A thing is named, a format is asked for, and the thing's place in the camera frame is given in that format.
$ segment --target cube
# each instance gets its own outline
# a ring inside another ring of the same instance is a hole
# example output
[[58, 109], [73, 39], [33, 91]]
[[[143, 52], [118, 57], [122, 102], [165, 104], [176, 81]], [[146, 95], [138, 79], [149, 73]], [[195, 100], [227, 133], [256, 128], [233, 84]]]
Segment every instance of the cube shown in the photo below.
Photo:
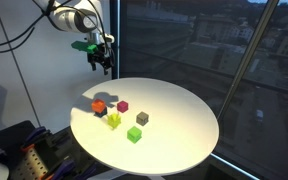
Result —
[[92, 110], [97, 113], [101, 113], [105, 109], [105, 102], [101, 99], [95, 99], [92, 102]]
[[134, 144], [142, 138], [142, 131], [137, 127], [133, 126], [127, 131], [127, 139], [132, 141]]
[[95, 112], [95, 116], [97, 117], [103, 117], [104, 115], [107, 114], [107, 107], [104, 108], [104, 110], [102, 112]]
[[108, 116], [107, 123], [113, 129], [115, 129], [119, 124], [121, 124], [121, 116], [118, 114], [111, 114]]
[[128, 103], [125, 101], [121, 101], [121, 102], [117, 103], [117, 110], [119, 112], [124, 113], [125, 111], [128, 110]]
[[148, 114], [146, 114], [145, 112], [140, 112], [137, 116], [136, 116], [136, 122], [142, 126], [144, 126], [147, 122], [148, 122]]

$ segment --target white wall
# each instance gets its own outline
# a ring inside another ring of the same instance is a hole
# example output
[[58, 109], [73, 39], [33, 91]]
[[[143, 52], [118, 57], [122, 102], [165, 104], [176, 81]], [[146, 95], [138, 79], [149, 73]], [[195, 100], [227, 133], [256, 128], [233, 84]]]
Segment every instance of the white wall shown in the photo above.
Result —
[[[39, 15], [31, 0], [0, 0], [0, 15], [9, 38], [23, 32]], [[109, 1], [103, 1], [106, 32]], [[67, 126], [75, 100], [88, 88], [111, 79], [99, 65], [92, 71], [86, 54], [71, 48], [85, 35], [56, 30], [43, 18], [30, 39], [14, 51], [40, 122], [52, 132]], [[0, 26], [0, 42], [5, 36]], [[29, 119], [37, 126], [11, 53], [0, 54], [0, 129]]]

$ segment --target city view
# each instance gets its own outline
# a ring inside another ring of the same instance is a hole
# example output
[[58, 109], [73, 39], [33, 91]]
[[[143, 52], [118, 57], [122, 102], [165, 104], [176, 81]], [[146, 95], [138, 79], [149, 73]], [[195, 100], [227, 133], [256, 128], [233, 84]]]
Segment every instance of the city view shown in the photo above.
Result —
[[[120, 77], [180, 85], [218, 116], [265, 5], [129, 1], [121, 19]], [[267, 179], [288, 179], [287, 2], [276, 7], [219, 125], [215, 151]]]

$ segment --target round white table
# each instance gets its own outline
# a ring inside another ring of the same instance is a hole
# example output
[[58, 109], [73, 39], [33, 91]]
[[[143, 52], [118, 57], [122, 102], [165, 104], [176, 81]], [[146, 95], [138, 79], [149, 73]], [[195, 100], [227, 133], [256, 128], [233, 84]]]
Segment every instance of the round white table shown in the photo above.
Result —
[[[108, 115], [118, 112], [118, 102], [128, 103], [116, 129], [107, 124], [107, 116], [92, 112], [96, 98], [110, 106]], [[136, 123], [142, 111], [149, 115], [145, 126]], [[142, 131], [135, 144], [127, 139], [133, 126]], [[219, 137], [216, 117], [204, 101], [182, 87], [147, 78], [111, 80], [87, 90], [72, 108], [71, 128], [78, 143], [101, 163], [145, 176], [193, 168], [210, 155]]]

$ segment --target gray cube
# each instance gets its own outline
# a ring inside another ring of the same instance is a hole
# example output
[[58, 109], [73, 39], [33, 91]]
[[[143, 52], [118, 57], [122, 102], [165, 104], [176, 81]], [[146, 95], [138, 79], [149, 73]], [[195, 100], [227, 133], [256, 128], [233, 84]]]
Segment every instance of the gray cube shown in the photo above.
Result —
[[136, 116], [136, 122], [142, 126], [144, 126], [147, 122], [148, 122], [148, 114], [146, 114], [145, 112], [140, 112], [137, 116]]

